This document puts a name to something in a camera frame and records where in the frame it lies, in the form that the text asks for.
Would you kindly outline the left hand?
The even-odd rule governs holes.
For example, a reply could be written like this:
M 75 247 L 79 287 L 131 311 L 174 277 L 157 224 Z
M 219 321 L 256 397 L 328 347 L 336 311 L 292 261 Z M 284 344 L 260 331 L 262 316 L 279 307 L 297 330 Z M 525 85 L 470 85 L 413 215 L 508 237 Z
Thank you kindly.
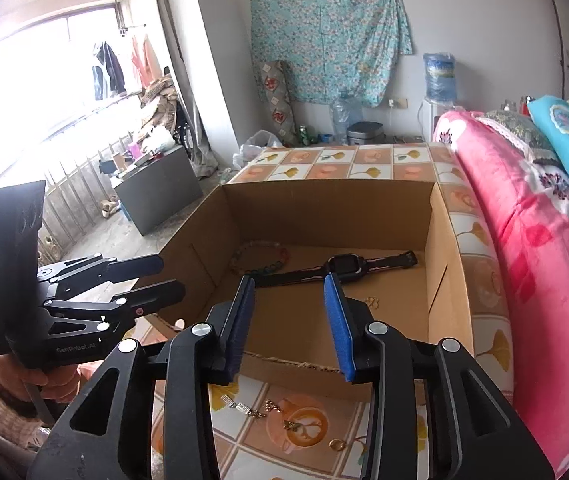
M 0 387 L 15 399 L 29 401 L 26 385 L 39 387 L 45 400 L 70 403 L 79 391 L 80 374 L 74 365 L 43 372 L 25 368 L 12 354 L 0 356 Z

